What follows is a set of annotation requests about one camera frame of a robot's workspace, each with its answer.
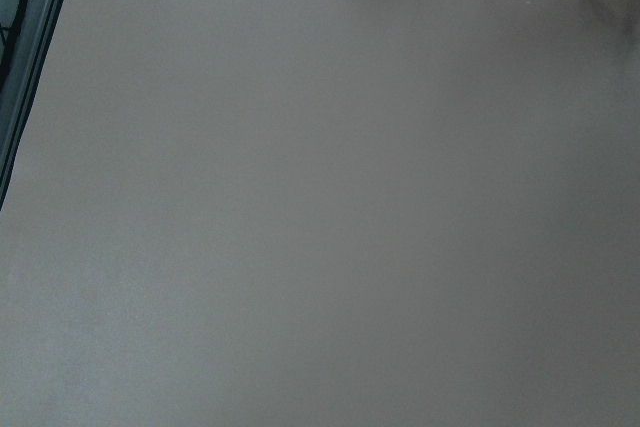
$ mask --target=concrete floor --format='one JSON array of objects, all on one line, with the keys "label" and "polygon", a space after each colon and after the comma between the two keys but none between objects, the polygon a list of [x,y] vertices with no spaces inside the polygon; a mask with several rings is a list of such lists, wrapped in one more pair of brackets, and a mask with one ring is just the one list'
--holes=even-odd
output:
[{"label": "concrete floor", "polygon": [[640,0],[65,0],[0,425],[636,427]]}]

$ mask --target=floor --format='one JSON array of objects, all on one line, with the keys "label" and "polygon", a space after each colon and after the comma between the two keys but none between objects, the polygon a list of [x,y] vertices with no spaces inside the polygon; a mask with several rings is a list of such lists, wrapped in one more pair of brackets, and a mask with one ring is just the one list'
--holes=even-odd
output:
[{"label": "floor", "polygon": [[636,427],[640,0],[65,0],[0,424]]}]

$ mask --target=gray floor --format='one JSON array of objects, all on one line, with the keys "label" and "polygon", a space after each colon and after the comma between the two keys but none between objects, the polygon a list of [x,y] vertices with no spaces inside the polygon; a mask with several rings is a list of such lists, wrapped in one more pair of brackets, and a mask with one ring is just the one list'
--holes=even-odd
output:
[{"label": "gray floor", "polygon": [[66,0],[0,424],[636,427],[640,0]]}]

